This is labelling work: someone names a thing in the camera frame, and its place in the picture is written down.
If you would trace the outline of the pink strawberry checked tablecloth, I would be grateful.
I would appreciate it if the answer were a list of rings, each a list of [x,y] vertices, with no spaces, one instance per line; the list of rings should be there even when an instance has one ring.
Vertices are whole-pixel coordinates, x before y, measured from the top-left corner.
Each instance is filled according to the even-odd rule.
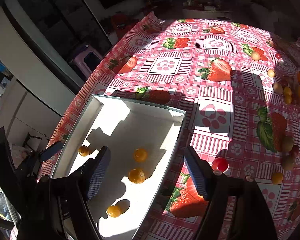
[[[260,61],[251,59],[253,51]],[[96,67],[50,141],[68,137],[91,94],[148,99],[150,92],[160,97],[167,92],[168,105],[186,112],[186,141],[207,161],[223,154],[233,177],[254,176],[278,238],[287,239],[300,225],[300,153],[285,171],[281,160],[289,152],[281,144],[291,136],[300,150],[300,106],[293,88],[298,68],[300,39],[287,42],[226,21],[164,21],[151,12]],[[275,82],[291,88],[290,105],[273,91]],[[272,184],[274,172],[283,173],[281,184]]]

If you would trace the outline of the white shallow cardboard box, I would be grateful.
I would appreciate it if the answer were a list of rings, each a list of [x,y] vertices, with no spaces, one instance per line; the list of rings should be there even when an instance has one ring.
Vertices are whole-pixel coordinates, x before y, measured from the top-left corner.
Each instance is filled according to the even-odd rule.
[[[135,239],[177,151],[185,122],[185,111],[170,106],[93,95],[68,135],[52,171],[53,178],[70,175],[87,160],[78,153],[88,146],[95,158],[106,146],[111,158],[96,196],[88,203],[103,239]],[[137,163],[133,153],[144,148],[148,157]],[[134,184],[130,170],[143,169],[145,181]],[[117,218],[107,208],[121,209]]]

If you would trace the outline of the orange cherry tomato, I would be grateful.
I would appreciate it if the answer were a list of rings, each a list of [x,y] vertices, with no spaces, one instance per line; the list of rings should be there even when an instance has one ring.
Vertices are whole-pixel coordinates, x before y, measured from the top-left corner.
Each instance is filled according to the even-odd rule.
[[[145,173],[141,168],[135,168],[130,170],[128,179],[134,184],[141,184],[145,181]]]

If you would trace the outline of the dark longan fruit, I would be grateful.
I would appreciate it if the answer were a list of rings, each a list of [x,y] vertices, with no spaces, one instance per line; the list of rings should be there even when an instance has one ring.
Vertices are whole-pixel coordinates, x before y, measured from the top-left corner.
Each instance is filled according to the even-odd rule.
[[[295,158],[291,155],[282,157],[281,166],[285,171],[291,171],[295,165]]]

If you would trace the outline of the tan longan far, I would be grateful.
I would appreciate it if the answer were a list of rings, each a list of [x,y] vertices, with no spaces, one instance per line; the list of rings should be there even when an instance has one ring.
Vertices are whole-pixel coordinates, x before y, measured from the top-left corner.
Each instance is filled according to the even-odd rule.
[[[282,87],[282,85],[280,83],[278,83],[278,82],[273,83],[273,91],[276,94],[281,95],[283,93],[283,87]]]
[[[256,51],[253,51],[251,53],[250,57],[254,61],[260,61],[260,59],[261,59],[261,55],[258,52],[256,52]]]
[[[269,70],[267,71],[267,75],[268,75],[269,77],[274,77],[274,76],[275,76],[274,70],[273,70],[273,69],[269,69]]]

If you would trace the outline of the tan longan fruit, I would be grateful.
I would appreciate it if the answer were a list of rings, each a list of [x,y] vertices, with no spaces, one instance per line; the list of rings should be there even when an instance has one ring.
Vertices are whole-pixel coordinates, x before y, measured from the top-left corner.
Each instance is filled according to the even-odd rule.
[[[283,152],[290,152],[294,146],[294,138],[291,136],[285,136],[281,146]]]

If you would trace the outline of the yellow tomato in box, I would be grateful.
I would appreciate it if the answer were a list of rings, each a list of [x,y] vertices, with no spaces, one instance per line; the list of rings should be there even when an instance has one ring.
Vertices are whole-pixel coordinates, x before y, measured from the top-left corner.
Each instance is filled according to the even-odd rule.
[[[133,153],[133,158],[137,163],[146,161],[148,153],[144,148],[137,148]]]
[[[110,217],[117,218],[121,215],[121,209],[116,205],[111,205],[107,208],[107,214]]]

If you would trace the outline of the yellow cherry tomato far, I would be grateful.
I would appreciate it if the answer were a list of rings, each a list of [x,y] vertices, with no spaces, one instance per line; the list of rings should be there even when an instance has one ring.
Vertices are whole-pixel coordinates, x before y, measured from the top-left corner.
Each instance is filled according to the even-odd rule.
[[[284,96],[284,103],[290,105],[292,103],[292,97],[290,95]]]
[[[284,96],[292,96],[292,90],[289,86],[286,86],[284,89],[283,89],[283,94]]]

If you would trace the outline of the pink plastic stool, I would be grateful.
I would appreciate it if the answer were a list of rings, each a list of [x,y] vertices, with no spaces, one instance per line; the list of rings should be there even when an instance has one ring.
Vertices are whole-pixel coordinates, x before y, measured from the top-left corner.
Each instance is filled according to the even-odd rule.
[[[76,65],[86,78],[89,78],[102,60],[103,56],[91,45],[86,44],[77,49],[71,63]]]

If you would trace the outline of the yellow cherry tomato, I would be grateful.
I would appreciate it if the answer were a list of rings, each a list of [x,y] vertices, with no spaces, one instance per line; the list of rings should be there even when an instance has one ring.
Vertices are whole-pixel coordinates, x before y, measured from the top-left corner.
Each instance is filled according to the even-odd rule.
[[[290,105],[292,103],[292,97],[290,95],[284,96],[284,103]]]
[[[282,172],[274,172],[271,175],[271,182],[274,185],[281,184],[283,180],[283,173]]]
[[[292,96],[292,90],[289,86],[286,86],[284,89],[283,89],[283,94],[284,96]]]

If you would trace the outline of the red plastic chair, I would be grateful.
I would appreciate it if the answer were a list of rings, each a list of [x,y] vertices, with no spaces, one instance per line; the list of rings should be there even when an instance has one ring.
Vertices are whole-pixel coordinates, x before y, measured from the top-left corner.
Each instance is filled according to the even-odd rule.
[[[123,38],[126,33],[130,31],[138,22],[138,19],[134,19],[132,16],[119,12],[110,17],[111,24],[117,35],[118,40]]]

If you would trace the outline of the small yellow tomato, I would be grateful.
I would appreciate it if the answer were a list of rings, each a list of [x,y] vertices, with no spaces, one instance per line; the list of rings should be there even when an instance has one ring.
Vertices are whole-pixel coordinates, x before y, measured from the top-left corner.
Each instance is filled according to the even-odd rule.
[[[78,149],[78,153],[83,157],[88,156],[90,154],[89,147],[85,145],[80,146]]]

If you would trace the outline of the small red cherry tomato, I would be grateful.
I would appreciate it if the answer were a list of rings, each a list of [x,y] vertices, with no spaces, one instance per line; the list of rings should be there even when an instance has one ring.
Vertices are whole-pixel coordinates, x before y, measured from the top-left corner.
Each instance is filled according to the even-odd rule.
[[[275,54],[275,57],[276,57],[278,60],[280,60],[280,59],[281,59],[281,54],[280,54],[280,53],[276,53],[276,54]]]

